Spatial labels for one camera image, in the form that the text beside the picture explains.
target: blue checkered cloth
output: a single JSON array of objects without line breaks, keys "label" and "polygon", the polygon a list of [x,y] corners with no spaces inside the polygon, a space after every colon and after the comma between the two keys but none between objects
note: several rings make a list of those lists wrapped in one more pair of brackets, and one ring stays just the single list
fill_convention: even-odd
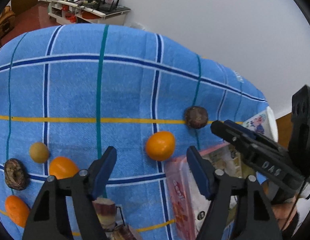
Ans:
[{"label": "blue checkered cloth", "polygon": [[[48,176],[53,158],[68,157],[80,169],[88,168],[97,159],[96,123],[28,120],[96,118],[97,73],[104,29],[101,24],[41,29],[13,39],[0,50],[0,116],[9,115],[11,73],[11,115],[29,118],[25,122],[12,120],[8,155],[21,160],[30,174],[27,189],[14,191],[30,207]],[[101,58],[101,100],[97,103],[101,118],[182,120],[195,98],[196,105],[208,111],[209,120],[240,122],[268,106],[264,95],[238,73],[215,61],[198,58],[194,52],[158,34],[109,26]],[[165,162],[149,159],[144,151],[148,137],[161,130],[175,135],[174,157],[184,155],[190,145],[197,145],[195,132],[183,124],[101,123],[102,152],[108,146],[114,146],[118,152],[106,192],[122,207],[125,221],[133,228],[174,218]],[[3,173],[8,134],[9,122],[0,117],[2,211],[6,197],[11,195]],[[198,139],[201,149],[221,142],[209,125],[198,131]],[[34,163],[28,154],[31,144],[37,141],[46,143],[51,153],[43,165]],[[70,198],[68,204],[72,231],[79,232]],[[14,239],[21,239],[23,228],[2,213],[0,219]],[[179,239],[175,224],[141,235],[147,240]]]}]

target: red floor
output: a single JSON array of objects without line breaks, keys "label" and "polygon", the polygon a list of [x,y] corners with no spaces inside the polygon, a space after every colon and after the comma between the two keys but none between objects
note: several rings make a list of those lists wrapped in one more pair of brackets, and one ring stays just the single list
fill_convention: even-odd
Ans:
[{"label": "red floor", "polygon": [[15,28],[1,39],[2,45],[25,32],[56,25],[59,24],[47,14],[47,5],[38,3],[15,18]]}]

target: yellow stripe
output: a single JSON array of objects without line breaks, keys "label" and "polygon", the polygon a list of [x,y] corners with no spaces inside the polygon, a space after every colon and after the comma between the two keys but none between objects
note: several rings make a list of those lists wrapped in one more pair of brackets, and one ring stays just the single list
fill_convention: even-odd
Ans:
[{"label": "yellow stripe", "polygon": [[3,210],[0,210],[0,213],[5,215],[5,216],[8,216],[8,214],[5,211],[3,211]]},{"label": "yellow stripe", "polygon": [[[7,115],[0,115],[0,120],[9,120]],[[21,117],[12,116],[15,122],[68,122],[68,123],[95,123],[95,118],[89,117]],[[185,124],[184,120],[164,120],[146,118],[101,118],[101,123],[159,123],[159,124]]]},{"label": "yellow stripe", "polygon": [[144,231],[149,231],[149,230],[154,230],[154,229],[157,229],[157,228],[162,228],[164,226],[167,226],[169,224],[173,224],[175,223],[175,220],[172,219],[170,221],[167,221],[165,223],[162,223],[162,224],[158,224],[158,225],[154,225],[154,226],[151,226],[151,227],[147,227],[147,228],[140,228],[140,229],[137,229],[136,231],[137,232],[144,232]]},{"label": "yellow stripe", "polygon": [[[5,215],[5,216],[8,216],[7,213],[5,211],[1,210],[1,209],[0,209],[0,213]],[[174,219],[172,219],[170,221],[167,221],[165,223],[162,223],[162,224],[151,226],[151,227],[137,229],[137,232],[144,232],[144,231],[154,230],[154,229],[162,228],[164,226],[167,226],[167,225],[173,224],[173,223],[175,223]],[[72,232],[72,234],[73,234],[73,236],[80,236],[79,232]]]}]

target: white cup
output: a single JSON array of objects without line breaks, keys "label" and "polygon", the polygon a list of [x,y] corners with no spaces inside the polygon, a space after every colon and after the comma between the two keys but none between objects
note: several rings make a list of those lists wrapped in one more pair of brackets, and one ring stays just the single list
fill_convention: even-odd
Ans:
[{"label": "white cup", "polygon": [[274,112],[269,106],[264,111],[243,122],[242,126],[278,142],[277,123]]}]

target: small orange fruit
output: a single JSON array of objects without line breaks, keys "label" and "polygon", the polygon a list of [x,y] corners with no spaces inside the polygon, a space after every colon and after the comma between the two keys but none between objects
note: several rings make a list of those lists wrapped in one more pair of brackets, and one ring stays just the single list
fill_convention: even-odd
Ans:
[{"label": "small orange fruit", "polygon": [[24,201],[17,196],[11,195],[6,198],[4,205],[8,217],[15,224],[24,228],[30,214],[30,209]]},{"label": "small orange fruit", "polygon": [[79,168],[76,164],[66,157],[56,157],[50,163],[50,175],[54,175],[57,179],[73,177],[78,172]]},{"label": "small orange fruit", "polygon": [[168,131],[154,133],[148,138],[145,150],[147,155],[153,160],[167,160],[175,150],[175,137]]}]

